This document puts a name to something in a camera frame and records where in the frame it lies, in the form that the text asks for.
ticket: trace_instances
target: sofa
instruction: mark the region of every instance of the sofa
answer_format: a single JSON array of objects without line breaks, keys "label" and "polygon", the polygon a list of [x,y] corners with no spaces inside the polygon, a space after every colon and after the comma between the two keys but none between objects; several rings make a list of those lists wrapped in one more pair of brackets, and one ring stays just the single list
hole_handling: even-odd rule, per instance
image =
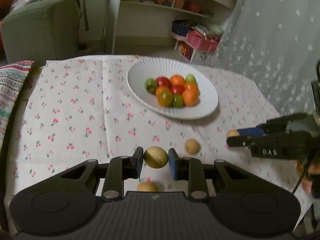
[{"label": "sofa", "polygon": [[8,63],[77,57],[79,20],[76,0],[39,0],[10,12],[1,24]]}]

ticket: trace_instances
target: tablecloth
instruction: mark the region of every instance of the tablecloth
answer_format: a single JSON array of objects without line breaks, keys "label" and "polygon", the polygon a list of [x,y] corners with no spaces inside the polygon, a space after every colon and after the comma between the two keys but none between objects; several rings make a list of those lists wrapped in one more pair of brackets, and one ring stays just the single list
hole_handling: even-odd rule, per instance
[{"label": "tablecloth", "polygon": [[[17,192],[86,159],[109,162],[131,156],[138,146],[175,148],[187,156],[184,143],[194,138],[202,163],[224,159],[276,185],[292,190],[298,181],[292,161],[252,158],[248,149],[226,145],[231,129],[255,126],[278,116],[255,83],[238,74],[194,66],[215,86],[219,104],[210,116],[196,121],[167,118],[144,107],[130,92],[126,74],[144,57],[92,56],[50,61],[34,76],[14,122],[7,163],[5,204]],[[142,181],[156,182],[161,191],[186,191],[186,181],[174,181],[169,165],[152,169],[143,164],[138,180],[124,182],[124,191]],[[214,194],[208,181],[209,192]],[[312,198],[299,188],[296,197],[303,216]],[[14,226],[9,216],[11,232]]]}]

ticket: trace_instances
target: fruit bowl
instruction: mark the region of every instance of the fruit bowl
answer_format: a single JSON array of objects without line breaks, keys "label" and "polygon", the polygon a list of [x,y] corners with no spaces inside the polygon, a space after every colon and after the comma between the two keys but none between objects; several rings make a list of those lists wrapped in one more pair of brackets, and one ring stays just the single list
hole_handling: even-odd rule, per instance
[{"label": "fruit bowl", "polygon": [[[163,107],[158,104],[155,95],[146,91],[144,84],[148,78],[171,77],[174,74],[183,77],[188,74],[194,75],[200,91],[197,105],[182,108]],[[145,57],[130,68],[127,82],[131,92],[142,104],[169,117],[184,120],[200,119],[212,114],[218,106],[218,94],[211,81],[191,65],[173,59]]]}]

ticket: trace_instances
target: floral curtain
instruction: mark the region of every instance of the floral curtain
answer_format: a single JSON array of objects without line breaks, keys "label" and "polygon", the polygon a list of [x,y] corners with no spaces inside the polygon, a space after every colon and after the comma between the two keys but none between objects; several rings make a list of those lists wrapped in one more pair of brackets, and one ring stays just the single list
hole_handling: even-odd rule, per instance
[{"label": "floral curtain", "polygon": [[281,114],[314,110],[320,0],[238,0],[211,62],[258,85]]}]

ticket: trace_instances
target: hand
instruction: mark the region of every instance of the hand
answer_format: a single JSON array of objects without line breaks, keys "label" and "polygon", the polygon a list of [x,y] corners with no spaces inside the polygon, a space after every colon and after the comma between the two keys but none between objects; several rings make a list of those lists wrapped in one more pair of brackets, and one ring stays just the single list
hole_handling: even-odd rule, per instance
[{"label": "hand", "polygon": [[[294,161],[297,164],[297,173],[299,174],[299,177],[303,173],[303,165],[300,161]],[[309,170],[308,173],[310,175],[319,175],[320,174],[320,161],[317,160],[315,163],[313,163]],[[303,177],[301,181],[302,188],[307,192],[308,194],[311,193],[311,187],[312,187],[312,181],[310,179],[307,179],[306,177]]]}]

